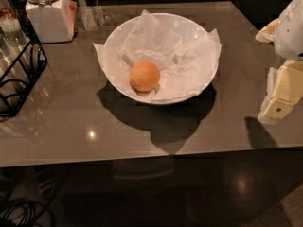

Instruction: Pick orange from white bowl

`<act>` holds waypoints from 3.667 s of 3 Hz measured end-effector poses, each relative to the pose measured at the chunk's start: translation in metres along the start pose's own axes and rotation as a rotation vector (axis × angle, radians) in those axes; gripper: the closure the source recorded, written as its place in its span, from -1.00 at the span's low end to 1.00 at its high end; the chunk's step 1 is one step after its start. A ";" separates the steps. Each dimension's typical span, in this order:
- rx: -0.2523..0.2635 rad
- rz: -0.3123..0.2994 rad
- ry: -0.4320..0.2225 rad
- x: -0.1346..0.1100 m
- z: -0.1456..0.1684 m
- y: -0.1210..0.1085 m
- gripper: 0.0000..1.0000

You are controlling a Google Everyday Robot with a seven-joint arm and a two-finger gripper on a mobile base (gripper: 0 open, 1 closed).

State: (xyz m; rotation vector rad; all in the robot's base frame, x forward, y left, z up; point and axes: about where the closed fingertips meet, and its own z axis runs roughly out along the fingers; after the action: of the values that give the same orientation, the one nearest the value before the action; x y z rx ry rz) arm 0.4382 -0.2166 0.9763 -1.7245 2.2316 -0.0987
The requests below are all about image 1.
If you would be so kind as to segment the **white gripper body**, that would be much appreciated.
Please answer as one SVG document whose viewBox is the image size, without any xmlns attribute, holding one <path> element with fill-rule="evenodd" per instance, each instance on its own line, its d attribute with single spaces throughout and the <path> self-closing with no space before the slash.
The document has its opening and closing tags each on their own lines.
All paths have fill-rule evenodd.
<svg viewBox="0 0 303 227">
<path fill-rule="evenodd" d="M 292 0 L 279 15 L 274 48 L 284 59 L 303 60 L 303 0 Z"/>
</svg>

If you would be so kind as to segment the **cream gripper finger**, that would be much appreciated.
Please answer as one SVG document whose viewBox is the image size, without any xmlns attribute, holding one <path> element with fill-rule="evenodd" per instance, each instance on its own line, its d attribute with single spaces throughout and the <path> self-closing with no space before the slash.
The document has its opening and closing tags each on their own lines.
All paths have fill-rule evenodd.
<svg viewBox="0 0 303 227">
<path fill-rule="evenodd" d="M 271 67 L 266 93 L 258 120 L 275 124 L 285 118 L 303 97 L 303 61 L 286 60 L 278 69 Z"/>
<path fill-rule="evenodd" d="M 256 35 L 255 39 L 263 43 L 271 43 L 275 39 L 276 25 L 278 19 L 273 20 L 267 26 L 263 27 Z"/>
</svg>

